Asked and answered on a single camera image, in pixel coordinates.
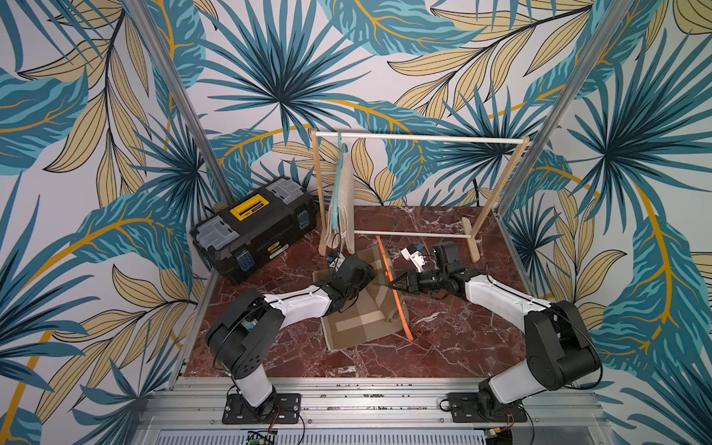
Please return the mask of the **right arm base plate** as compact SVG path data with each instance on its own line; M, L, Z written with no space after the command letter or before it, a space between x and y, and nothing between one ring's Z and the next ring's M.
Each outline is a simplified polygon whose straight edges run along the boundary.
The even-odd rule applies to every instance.
M449 404L449 411L455 424L510 425L528 421L528 416L519 400L502 404L485 391L448 393L445 401Z

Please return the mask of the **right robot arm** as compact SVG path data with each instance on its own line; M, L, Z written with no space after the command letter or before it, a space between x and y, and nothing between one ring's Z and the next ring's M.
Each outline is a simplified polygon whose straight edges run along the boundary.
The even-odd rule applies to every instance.
M522 362L480 382L474 393L447 395L454 422L522 422L524 399L603 371L589 330L573 303L536 299L485 271L467 268L452 242L437 244L430 254L415 245L400 254L413 263L413 269L393 279L392 289L411 295L445 291L500 316L524 335Z

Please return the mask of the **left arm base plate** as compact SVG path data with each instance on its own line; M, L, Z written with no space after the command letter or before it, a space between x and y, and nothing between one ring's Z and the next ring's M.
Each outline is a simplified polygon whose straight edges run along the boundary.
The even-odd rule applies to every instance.
M239 393L226 398L223 425L296 425L302 396L298 393L276 393L258 407L252 407Z

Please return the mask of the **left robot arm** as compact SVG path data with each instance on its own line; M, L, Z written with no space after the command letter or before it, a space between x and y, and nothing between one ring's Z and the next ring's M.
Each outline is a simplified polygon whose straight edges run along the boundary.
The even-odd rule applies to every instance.
M283 294L248 289L233 301L207 334L206 343L250 413L264 416L274 410L276 390L263 360L277 334L303 320L341 311L375 277L370 264L348 257L337 270L305 289Z

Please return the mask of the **beige knitted scarf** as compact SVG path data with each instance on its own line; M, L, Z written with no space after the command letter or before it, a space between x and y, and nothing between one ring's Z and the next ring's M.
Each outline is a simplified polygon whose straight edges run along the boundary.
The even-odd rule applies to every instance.
M354 201L355 183L352 159L347 153L344 158L343 172L340 178L339 189L339 229L337 232L331 229L330 203L326 213L326 236L324 242L329 250L338 250L354 254L355 252L355 222L354 222Z

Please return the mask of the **brown checked placemat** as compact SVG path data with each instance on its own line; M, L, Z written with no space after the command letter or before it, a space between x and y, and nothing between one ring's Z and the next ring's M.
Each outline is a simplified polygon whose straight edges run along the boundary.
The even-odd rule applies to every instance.
M360 292L354 304L321 320L328 350L345 350L382 339L403 330L390 279L378 245L360 250L356 257L369 263L376 272L374 280Z

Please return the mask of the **orange plastic hanger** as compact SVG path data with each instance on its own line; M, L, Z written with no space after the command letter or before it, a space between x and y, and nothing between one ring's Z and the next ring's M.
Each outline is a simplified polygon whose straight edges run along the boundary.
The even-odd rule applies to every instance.
M391 282L393 280L393 275L392 275L391 267L390 267L390 263L389 263L389 256L387 255L387 252L383 246L380 235L376 235L376 242L378 243L378 248L379 248L379 251L380 251L380 254L382 257L382 261L383 261L384 267L386 269L387 279L389 280L389 282ZM413 336L411 329L408 326L408 322L405 317L404 310L402 309L402 301L399 296L399 293L396 289L391 289L391 292L393 294L393 298L394 298L394 301L396 304L396 308L397 308L397 311L398 311L398 314L400 317L400 322L402 323L402 329L404 331L406 339L413 342L415 340L415 337Z

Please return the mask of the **teal plastic hanger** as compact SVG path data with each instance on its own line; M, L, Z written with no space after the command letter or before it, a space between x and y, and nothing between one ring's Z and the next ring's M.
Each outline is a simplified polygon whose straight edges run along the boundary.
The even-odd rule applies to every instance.
M332 210L330 211L331 216L331 229L337 232L339 229L339 189L340 189L340 178L343 172L344 158L348 153L348 146L341 141L341 135L337 136L337 149L339 150L339 159L337 160L336 175L335 175L335 185L332 194Z

